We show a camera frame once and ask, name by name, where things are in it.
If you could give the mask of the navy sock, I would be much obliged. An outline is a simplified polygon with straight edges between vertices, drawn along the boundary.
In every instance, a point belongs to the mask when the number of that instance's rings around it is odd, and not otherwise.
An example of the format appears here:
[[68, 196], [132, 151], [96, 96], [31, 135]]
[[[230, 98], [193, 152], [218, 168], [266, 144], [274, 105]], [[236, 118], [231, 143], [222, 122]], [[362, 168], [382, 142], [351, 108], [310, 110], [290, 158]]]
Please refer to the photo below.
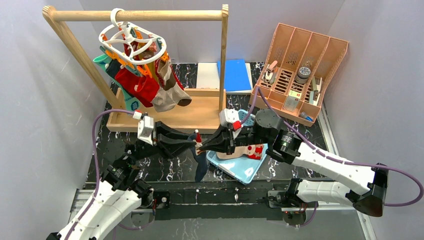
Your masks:
[[208, 171], [209, 166], [207, 161], [207, 154], [205, 151], [200, 151], [200, 147], [202, 146], [202, 138], [198, 129], [196, 129], [194, 133], [188, 137], [188, 140], [191, 140], [195, 143], [195, 145], [190, 148], [190, 151], [195, 161], [197, 162], [194, 180], [196, 183], [199, 183], [202, 181]]

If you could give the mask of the brown striped sock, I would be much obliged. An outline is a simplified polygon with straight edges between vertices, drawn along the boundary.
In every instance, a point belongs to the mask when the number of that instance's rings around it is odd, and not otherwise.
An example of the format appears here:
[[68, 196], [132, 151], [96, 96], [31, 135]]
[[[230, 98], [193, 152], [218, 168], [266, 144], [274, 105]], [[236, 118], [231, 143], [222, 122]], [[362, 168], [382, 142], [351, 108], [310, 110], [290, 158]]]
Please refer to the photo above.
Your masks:
[[155, 72], [161, 87], [178, 106], [185, 107], [192, 102], [192, 98], [185, 92], [184, 87], [176, 76], [171, 60], [156, 60]]

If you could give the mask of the white sock hanger with clips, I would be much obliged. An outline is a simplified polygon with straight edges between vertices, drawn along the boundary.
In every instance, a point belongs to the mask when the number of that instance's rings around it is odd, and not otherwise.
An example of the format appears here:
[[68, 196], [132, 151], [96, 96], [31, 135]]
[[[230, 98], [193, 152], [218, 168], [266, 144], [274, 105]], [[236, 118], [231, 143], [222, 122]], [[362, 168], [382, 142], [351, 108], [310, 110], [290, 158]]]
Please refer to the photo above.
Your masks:
[[99, 36], [100, 49], [120, 67], [129, 70], [137, 77], [152, 77], [148, 64], [170, 60], [167, 43], [161, 36], [152, 33], [129, 21], [117, 21], [117, 13], [122, 8], [110, 12], [111, 25], [104, 28]]

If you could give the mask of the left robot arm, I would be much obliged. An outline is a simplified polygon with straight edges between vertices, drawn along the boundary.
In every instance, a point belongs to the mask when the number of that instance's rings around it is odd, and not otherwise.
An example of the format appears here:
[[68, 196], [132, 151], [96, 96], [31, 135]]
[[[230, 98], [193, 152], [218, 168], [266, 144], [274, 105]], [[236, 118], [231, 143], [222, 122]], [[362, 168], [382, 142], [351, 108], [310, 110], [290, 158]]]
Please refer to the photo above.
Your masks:
[[154, 208], [154, 188], [137, 179], [136, 161], [153, 155], [174, 158], [187, 149], [195, 150], [202, 143], [198, 130], [184, 133], [161, 121], [140, 120], [137, 141], [127, 147], [120, 158], [107, 166], [96, 182], [88, 200], [59, 232], [48, 235], [49, 240], [103, 240], [113, 228], [143, 202]]

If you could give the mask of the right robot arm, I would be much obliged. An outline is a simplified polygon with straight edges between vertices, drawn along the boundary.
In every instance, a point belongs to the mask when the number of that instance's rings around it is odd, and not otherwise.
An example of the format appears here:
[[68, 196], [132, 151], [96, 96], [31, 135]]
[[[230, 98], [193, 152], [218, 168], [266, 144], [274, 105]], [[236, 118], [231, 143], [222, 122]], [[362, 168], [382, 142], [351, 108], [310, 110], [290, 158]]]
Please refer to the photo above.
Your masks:
[[352, 206], [372, 217], [381, 217], [385, 204], [388, 171], [383, 164], [357, 166], [349, 160], [333, 161], [333, 154], [309, 146], [296, 133], [285, 128], [284, 121], [272, 110], [259, 110], [252, 126], [243, 126], [229, 109], [220, 113], [221, 124], [200, 151], [231, 155], [241, 147], [267, 145], [272, 159], [310, 169], [328, 179], [324, 181], [293, 178], [283, 193], [270, 196], [273, 203], [300, 206], [312, 202]]

